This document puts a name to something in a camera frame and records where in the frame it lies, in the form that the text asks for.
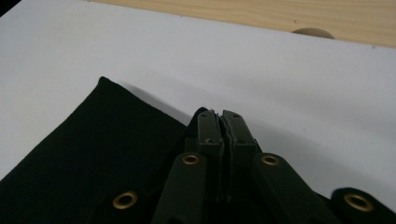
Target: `brass rivet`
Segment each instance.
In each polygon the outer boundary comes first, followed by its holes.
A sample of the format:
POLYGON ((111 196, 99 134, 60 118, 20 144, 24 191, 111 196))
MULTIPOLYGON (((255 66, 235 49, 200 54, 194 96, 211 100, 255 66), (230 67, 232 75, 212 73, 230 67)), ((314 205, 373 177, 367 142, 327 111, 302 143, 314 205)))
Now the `brass rivet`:
POLYGON ((187 155, 187 156, 183 157, 183 162, 188 165, 194 165, 194 164, 198 163, 198 161, 199 161, 199 158, 194 155, 187 155))
POLYGON ((344 195, 344 200, 351 207, 356 208, 362 212, 371 212, 374 210, 373 204, 358 194, 348 193, 344 195))
POLYGON ((268 164, 268 165, 278 165, 279 164, 279 159, 274 156, 263 156, 262 157, 262 162, 268 164))
POLYGON ((134 191, 125 191, 119 194, 113 200, 113 206, 117 209, 127 209, 133 206, 137 202, 137 194, 134 191))

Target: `black cloth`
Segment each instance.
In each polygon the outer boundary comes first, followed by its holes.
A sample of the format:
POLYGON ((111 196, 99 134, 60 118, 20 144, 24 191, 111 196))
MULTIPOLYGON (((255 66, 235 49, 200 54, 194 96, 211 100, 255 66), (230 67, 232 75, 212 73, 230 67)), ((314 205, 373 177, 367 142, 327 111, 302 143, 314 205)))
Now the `black cloth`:
POLYGON ((202 111, 185 127, 101 77, 70 117, 0 182, 0 223, 94 223, 120 189, 141 193, 138 203, 146 206, 184 139, 196 135, 202 111))
POLYGON ((0 17, 15 7, 21 0, 3 0, 0 3, 0 17))

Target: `wooden surface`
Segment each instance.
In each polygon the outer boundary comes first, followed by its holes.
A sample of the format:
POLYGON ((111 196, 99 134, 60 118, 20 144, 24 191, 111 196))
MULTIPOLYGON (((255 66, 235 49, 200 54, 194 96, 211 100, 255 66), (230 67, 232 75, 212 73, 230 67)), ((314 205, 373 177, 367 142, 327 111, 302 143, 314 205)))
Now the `wooden surface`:
POLYGON ((396 48, 396 0, 93 0, 292 32, 319 28, 335 39, 396 48))

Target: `round hole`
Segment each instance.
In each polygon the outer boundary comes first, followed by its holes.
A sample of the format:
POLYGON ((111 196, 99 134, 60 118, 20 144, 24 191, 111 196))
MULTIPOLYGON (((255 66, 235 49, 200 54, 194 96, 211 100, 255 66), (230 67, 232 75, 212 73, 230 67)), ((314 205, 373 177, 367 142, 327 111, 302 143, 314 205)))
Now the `round hole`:
POLYGON ((353 194, 353 193, 346 194, 344 195, 344 200, 351 207, 358 209, 362 212, 371 212, 374 209, 372 203, 370 203, 367 199, 361 197, 358 194, 353 194))
POLYGON ((113 206, 117 209, 127 209, 137 202, 137 194, 133 191, 125 191, 113 200, 113 206))
POLYGON ((268 165, 278 165, 279 164, 279 159, 273 156, 263 156, 262 157, 262 162, 268 164, 268 165))
POLYGON ((183 162, 188 165, 194 165, 194 164, 198 163, 198 161, 199 161, 199 158, 194 155, 188 155, 188 156, 183 157, 183 162))
POLYGON ((295 30, 292 33, 295 33, 298 35, 311 35, 311 36, 316 36, 316 37, 334 39, 334 36, 332 34, 330 34, 329 32, 327 32, 325 30, 318 29, 318 28, 303 28, 303 29, 295 30))

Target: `white table surface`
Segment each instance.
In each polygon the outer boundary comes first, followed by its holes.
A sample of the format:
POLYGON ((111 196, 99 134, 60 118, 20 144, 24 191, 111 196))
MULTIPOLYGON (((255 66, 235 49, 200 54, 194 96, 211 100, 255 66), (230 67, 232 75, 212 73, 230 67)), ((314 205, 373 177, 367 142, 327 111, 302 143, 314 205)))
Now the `white table surface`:
POLYGON ((244 116, 264 151, 327 197, 396 210, 396 49, 82 0, 22 0, 0 18, 0 178, 104 76, 187 124, 244 116))

